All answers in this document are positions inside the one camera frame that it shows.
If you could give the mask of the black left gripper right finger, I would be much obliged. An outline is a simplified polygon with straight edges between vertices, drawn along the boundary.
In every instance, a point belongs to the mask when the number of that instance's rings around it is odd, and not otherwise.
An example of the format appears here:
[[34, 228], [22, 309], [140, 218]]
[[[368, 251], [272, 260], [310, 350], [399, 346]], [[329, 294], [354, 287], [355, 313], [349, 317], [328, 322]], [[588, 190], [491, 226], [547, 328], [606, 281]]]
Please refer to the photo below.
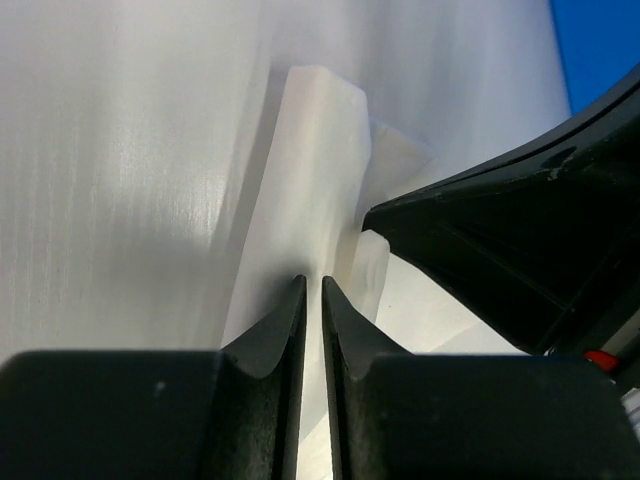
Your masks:
[[639, 441], [591, 362], [414, 354], [331, 277], [322, 330], [337, 479], [635, 479]]

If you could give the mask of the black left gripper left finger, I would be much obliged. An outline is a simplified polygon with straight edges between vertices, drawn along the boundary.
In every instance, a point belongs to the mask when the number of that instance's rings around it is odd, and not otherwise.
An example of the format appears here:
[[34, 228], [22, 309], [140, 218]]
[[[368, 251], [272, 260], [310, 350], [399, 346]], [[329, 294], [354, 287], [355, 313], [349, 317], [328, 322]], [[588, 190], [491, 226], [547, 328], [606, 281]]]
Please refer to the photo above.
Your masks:
[[307, 282], [224, 348], [39, 350], [1, 367], [5, 479], [292, 479]]

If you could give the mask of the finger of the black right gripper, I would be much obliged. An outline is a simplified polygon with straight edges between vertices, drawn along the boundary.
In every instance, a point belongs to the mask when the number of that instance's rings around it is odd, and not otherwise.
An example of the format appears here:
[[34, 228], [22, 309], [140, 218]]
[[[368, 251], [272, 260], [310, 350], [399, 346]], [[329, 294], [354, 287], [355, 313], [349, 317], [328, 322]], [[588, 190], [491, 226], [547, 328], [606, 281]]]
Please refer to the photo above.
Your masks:
[[516, 347], [595, 348], [639, 308], [639, 73], [364, 226]]

